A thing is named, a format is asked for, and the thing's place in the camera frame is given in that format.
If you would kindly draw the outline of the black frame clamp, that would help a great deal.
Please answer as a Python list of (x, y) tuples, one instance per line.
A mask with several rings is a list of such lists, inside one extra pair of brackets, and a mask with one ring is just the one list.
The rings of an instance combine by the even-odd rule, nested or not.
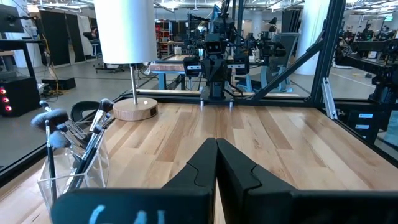
[(85, 111), (97, 110), (99, 105), (97, 101), (80, 101), (72, 106), (70, 118), (72, 121), (79, 121), (83, 118)]

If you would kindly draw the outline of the black monitor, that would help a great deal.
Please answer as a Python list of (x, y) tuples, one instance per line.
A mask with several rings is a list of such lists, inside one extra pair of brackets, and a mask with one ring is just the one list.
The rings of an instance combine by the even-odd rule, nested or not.
[(15, 7), (0, 4), (0, 32), (24, 33), (24, 28)]

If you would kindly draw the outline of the black box red lights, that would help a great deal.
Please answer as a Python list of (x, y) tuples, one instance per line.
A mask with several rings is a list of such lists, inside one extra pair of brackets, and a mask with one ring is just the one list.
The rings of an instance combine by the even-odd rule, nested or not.
[(0, 115), (22, 116), (40, 108), (40, 95), (33, 77), (11, 77), (0, 80)]

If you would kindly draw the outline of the clear acrylic organizer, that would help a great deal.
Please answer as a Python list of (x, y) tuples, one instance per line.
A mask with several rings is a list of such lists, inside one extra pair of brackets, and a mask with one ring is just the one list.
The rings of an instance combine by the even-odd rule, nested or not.
[[(70, 149), (58, 148), (54, 152), (57, 198), (68, 192), (69, 185), (75, 176), (75, 172), (81, 162), (81, 157)], [(89, 164), (88, 170), (83, 173), (84, 180), (81, 188), (84, 187), (106, 187), (109, 175), (108, 152), (104, 144), (101, 145), (94, 159)], [(37, 180), (40, 193), (48, 211), (51, 210), (53, 202), (50, 195), (49, 171), (47, 158), (41, 168), (41, 174)]]

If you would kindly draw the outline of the white cylindrical container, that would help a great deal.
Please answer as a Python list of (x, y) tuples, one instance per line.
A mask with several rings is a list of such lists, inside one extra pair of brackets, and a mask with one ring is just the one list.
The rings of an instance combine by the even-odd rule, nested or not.
[(139, 63), (157, 59), (154, 0), (94, 0), (103, 62), (128, 65), (132, 97), (114, 104), (121, 121), (141, 121), (157, 114), (157, 101), (137, 95)]

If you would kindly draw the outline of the slim black makeup brush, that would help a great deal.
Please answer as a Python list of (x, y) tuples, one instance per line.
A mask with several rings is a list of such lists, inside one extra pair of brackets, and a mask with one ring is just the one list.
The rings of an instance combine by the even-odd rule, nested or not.
[(88, 166), (98, 148), (98, 141), (100, 140), (101, 134), (103, 134), (103, 128), (102, 128), (102, 126), (97, 124), (94, 127), (91, 138), (90, 138), (88, 145), (85, 149), (85, 153), (84, 153), (83, 157), (81, 158), (81, 162), (75, 172), (76, 176), (73, 178), (73, 180), (71, 182), (72, 187), (79, 186), (79, 184), (81, 183), (81, 181), (82, 181), (81, 174), (84, 173), (88, 169)]
[[(116, 118), (111, 117), (110, 119), (107, 120), (107, 122), (104, 123), (104, 125), (103, 125), (103, 134), (101, 134), (101, 137), (100, 137), (100, 139), (99, 139), (99, 141), (98, 141), (98, 148), (97, 148), (97, 150), (100, 148), (100, 144), (101, 144), (102, 139), (103, 139), (103, 137), (104, 137), (105, 131), (109, 128), (109, 126), (110, 126), (115, 120), (116, 120)], [(82, 181), (81, 181), (81, 183), (82, 183), (83, 180), (84, 180), (84, 175), (83, 175), (83, 173), (81, 174), (81, 176), (82, 176)], [(72, 187), (72, 186), (71, 186), (71, 183), (70, 183), (69, 188), (68, 188), (68, 191), (72, 191), (72, 190), (75, 190), (75, 189), (80, 188), (81, 183), (79, 184), (79, 186), (76, 186), (76, 187)]]

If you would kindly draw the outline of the person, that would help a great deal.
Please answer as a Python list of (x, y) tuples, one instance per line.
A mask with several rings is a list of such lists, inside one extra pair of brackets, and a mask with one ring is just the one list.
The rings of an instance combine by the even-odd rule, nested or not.
[(92, 44), (98, 44), (100, 42), (97, 27), (92, 27), (90, 32), (84, 32), (83, 36), (86, 37)]

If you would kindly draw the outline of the grey office chair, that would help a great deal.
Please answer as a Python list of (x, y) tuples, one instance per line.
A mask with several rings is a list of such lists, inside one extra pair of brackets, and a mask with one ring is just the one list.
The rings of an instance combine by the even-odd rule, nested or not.
[(261, 72), (258, 74), (259, 81), (253, 80), (252, 75), (246, 75), (244, 78), (237, 77), (237, 87), (245, 92), (257, 93), (276, 79), (289, 66), (289, 60), (299, 35), (299, 33), (293, 32), (275, 34), (271, 41), (277, 44), (275, 49), (282, 52), (274, 53), (268, 58), (267, 65), (262, 66)]

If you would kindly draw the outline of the dark-head makeup brush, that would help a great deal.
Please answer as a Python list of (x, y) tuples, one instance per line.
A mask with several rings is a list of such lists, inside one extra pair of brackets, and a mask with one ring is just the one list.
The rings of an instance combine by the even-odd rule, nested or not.
[(99, 107), (98, 107), (98, 109), (96, 111), (94, 119), (93, 119), (93, 121), (91, 123), (91, 126), (89, 128), (89, 131), (91, 132), (91, 134), (92, 134), (92, 130), (93, 130), (94, 125), (99, 120), (103, 119), (106, 113), (109, 113), (109, 111), (112, 110), (113, 105), (114, 105), (114, 103), (112, 101), (110, 101), (109, 99), (107, 99), (107, 98), (104, 98), (104, 99), (102, 99), (100, 101)]
[(103, 131), (103, 125), (104, 125), (105, 122), (107, 122), (108, 119), (110, 119), (110, 117), (111, 117), (111, 115), (109, 113), (106, 113), (104, 118), (99, 120), (94, 125), (93, 130), (92, 130), (92, 135), (91, 135), (90, 140), (88, 142), (88, 145), (87, 145), (87, 147), (85, 149), (85, 153), (82, 156), (81, 162), (80, 162), (80, 164), (79, 164), (79, 166), (78, 166), (78, 168), (76, 170), (77, 174), (81, 174), (81, 173), (83, 173), (84, 171), (87, 170), (88, 164), (92, 160), (92, 157), (94, 155), (95, 144), (96, 144), (100, 134)]

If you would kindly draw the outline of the flat black floor box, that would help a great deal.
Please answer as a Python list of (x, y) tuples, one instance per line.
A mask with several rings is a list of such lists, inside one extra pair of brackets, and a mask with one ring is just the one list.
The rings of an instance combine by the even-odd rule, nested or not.
[(41, 79), (42, 83), (45, 85), (46, 90), (71, 90), (76, 87), (74, 78), (59, 78), (55, 79)]

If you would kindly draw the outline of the background wooden table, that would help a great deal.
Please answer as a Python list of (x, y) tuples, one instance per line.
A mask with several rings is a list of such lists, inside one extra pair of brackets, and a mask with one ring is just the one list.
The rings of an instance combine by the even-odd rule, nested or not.
[[(181, 90), (193, 90), (193, 80), (187, 78), (183, 60), (188, 55), (169, 55), (149, 65), (150, 71), (158, 76), (160, 90), (174, 90), (180, 85)], [(176, 75), (175, 80), (167, 83), (167, 74)]]

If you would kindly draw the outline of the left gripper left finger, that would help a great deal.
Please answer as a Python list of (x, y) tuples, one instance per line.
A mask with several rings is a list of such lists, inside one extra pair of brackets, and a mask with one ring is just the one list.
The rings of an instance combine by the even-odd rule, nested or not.
[(216, 161), (216, 139), (208, 138), (163, 187), (74, 190), (55, 202), (52, 223), (212, 224)]

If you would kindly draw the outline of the black standing desk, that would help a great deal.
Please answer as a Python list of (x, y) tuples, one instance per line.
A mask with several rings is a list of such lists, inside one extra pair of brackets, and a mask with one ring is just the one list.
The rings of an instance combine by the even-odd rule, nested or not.
[(30, 59), (28, 46), (27, 44), (37, 44), (38, 50), (37, 53), (39, 55), (39, 62), (42, 62), (41, 56), (43, 53), (43, 42), (41, 40), (34, 40), (34, 39), (22, 39), (22, 40), (9, 40), (9, 39), (1, 39), (0, 40), (0, 50), (22, 50), (24, 53), (25, 62), (27, 65), (27, 69), (29, 75), (35, 78), (34, 66)]

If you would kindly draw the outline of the black partition panel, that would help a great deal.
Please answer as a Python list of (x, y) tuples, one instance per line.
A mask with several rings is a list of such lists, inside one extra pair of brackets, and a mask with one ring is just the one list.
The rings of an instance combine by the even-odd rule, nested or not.
[(86, 60), (77, 15), (40, 11), (39, 24), (54, 65), (71, 64), (70, 46), (75, 54), (74, 63)]

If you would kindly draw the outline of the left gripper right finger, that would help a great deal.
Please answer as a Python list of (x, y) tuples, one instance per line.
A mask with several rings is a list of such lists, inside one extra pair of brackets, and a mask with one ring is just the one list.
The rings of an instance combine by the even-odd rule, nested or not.
[(217, 139), (224, 217), (232, 224), (398, 224), (398, 191), (300, 190)]

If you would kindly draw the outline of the silver metal bracket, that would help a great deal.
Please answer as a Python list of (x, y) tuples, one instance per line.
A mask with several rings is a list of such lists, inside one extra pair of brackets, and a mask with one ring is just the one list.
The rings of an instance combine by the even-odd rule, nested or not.
[(325, 105), (327, 116), (330, 119), (338, 119), (338, 113), (335, 108), (335, 102), (333, 93), (330, 86), (330, 81), (327, 77), (322, 78), (322, 94), (323, 94), (323, 102)]

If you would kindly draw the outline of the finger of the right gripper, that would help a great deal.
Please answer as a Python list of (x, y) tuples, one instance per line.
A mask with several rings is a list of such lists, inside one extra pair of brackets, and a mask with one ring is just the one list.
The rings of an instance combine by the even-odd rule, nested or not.
[(209, 97), (215, 97), (214, 77), (216, 72), (216, 60), (204, 60), (204, 74), (207, 79), (207, 87), (209, 88)]
[(216, 95), (224, 97), (225, 82), (228, 76), (228, 66), (225, 60), (220, 60), (220, 67), (217, 71)]

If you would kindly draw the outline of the black box white labels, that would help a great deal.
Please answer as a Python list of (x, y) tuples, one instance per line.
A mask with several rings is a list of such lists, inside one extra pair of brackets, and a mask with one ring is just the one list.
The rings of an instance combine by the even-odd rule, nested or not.
[(350, 111), (346, 124), (367, 142), (373, 144), (380, 130), (388, 126), (390, 111)]

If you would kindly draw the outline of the large powder makeup brush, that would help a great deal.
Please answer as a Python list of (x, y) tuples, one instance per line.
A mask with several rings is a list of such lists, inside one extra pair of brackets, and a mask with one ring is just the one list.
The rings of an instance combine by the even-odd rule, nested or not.
[(44, 112), (35, 116), (30, 122), (31, 126), (42, 130), (45, 132), (46, 138), (46, 150), (47, 150), (47, 166), (49, 171), (49, 182), (50, 182), (50, 195), (52, 202), (57, 199), (57, 184), (56, 184), (56, 170), (55, 170), (55, 159), (54, 159), (54, 148), (50, 145), (50, 135), (54, 131), (66, 132), (67, 128), (65, 126), (68, 120), (68, 115), (65, 110), (55, 109), (52, 111)]

